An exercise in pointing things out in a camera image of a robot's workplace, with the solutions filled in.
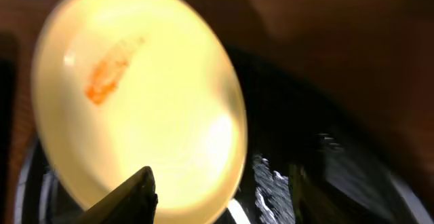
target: brown wooden table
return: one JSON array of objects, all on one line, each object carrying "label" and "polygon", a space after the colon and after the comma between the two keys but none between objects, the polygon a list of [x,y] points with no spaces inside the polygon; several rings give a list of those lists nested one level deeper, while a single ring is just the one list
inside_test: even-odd
[{"label": "brown wooden table", "polygon": [[[0,0],[0,52],[18,42],[5,222],[35,135],[33,48],[58,0]],[[434,210],[434,0],[185,0],[223,43],[274,60],[353,114]]]}]

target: orange smear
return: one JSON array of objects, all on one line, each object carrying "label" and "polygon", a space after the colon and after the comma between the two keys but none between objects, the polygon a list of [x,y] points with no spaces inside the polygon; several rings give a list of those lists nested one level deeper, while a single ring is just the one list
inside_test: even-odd
[{"label": "orange smear", "polygon": [[143,42],[141,37],[120,41],[94,67],[85,95],[95,105],[101,105],[116,90],[132,55]]}]

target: wooden surface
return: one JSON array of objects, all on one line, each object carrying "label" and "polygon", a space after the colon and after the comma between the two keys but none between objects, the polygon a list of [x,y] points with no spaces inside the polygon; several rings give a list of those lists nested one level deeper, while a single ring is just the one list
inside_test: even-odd
[{"label": "wooden surface", "polygon": [[[19,43],[6,223],[35,133],[31,57],[58,0],[0,0],[0,36]],[[307,78],[388,150],[434,210],[434,0],[185,0],[224,43]]]}]

